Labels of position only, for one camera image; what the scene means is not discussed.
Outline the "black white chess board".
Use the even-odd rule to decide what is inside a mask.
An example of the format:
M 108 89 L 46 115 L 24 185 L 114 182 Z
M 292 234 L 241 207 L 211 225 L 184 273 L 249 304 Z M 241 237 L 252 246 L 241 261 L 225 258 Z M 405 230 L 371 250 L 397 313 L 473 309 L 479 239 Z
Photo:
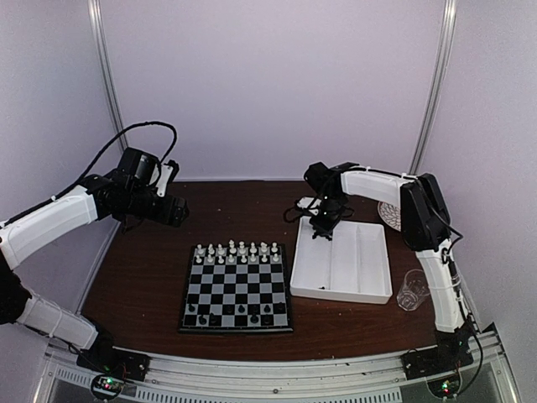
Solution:
M 191 248 L 185 291 L 179 315 L 178 331 L 181 333 L 270 333 L 292 332 L 292 308 L 289 291 L 289 269 L 286 250 L 280 264 L 225 264 L 193 265 Z M 283 313 L 275 313 L 274 306 L 285 304 Z M 196 312 L 188 312 L 188 304 L 196 305 Z M 227 305 L 234 306 L 234 313 L 227 315 Z M 237 311 L 244 305 L 246 311 Z M 263 313 L 270 305 L 271 312 Z M 217 325 L 209 323 L 210 314 L 219 316 Z M 250 316 L 258 314 L 259 322 L 253 325 Z M 198 316 L 207 319 L 206 325 L 198 322 Z M 274 324 L 263 326 L 261 316 L 271 316 Z

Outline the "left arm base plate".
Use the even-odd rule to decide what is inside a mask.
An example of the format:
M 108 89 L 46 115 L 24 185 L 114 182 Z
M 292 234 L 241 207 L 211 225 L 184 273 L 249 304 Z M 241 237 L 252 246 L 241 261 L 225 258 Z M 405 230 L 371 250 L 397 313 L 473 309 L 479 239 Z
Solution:
M 143 353 L 134 353 L 121 349 L 113 349 L 108 360 L 97 358 L 83 352 L 78 355 L 76 364 L 85 369 L 111 375 L 116 379 L 144 381 L 149 369 L 150 357 Z

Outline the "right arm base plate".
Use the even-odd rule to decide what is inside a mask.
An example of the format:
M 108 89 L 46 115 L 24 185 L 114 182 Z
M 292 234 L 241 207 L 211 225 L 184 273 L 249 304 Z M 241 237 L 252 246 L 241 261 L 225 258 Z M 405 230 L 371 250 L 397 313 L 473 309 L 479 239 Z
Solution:
M 474 362 L 470 352 L 463 353 L 454 359 L 442 358 L 437 347 L 423 350 L 412 349 L 400 358 L 407 380 L 454 371 Z

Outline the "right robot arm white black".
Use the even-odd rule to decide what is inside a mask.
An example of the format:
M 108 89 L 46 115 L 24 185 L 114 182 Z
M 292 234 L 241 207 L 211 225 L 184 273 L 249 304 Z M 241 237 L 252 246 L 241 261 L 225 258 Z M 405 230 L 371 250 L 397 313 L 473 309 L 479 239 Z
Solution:
M 349 196 L 364 196 L 399 209 L 403 240 L 425 272 L 435 309 L 438 346 L 430 352 L 430 363 L 435 369 L 448 370 L 461 358 L 472 327 L 452 254 L 455 229 L 437 179 L 428 173 L 398 175 L 350 162 L 332 168 L 314 163 L 304 179 L 315 192 L 302 208 L 315 238 L 332 239 Z

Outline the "white plastic compartment tray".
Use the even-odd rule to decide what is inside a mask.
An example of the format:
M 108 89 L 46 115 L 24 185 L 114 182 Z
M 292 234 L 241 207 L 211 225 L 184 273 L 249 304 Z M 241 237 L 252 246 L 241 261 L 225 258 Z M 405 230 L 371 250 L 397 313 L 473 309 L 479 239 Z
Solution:
M 313 239 L 300 219 L 290 278 L 292 296 L 384 305 L 393 295 L 384 227 L 342 221 L 331 241 Z

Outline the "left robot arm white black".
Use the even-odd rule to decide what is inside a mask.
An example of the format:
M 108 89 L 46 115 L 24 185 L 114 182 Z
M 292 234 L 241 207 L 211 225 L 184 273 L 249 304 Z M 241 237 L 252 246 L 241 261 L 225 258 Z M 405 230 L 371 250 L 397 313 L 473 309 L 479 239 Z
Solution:
M 97 339 L 95 324 L 24 286 L 17 268 L 28 258 L 80 228 L 106 218 L 135 217 L 173 228 L 188 217 L 185 199 L 167 192 L 180 171 L 174 160 L 161 161 L 128 148 L 105 175 L 84 174 L 67 191 L 1 224 L 1 322 L 30 327 L 78 349 L 103 373 L 115 371 L 120 353 Z

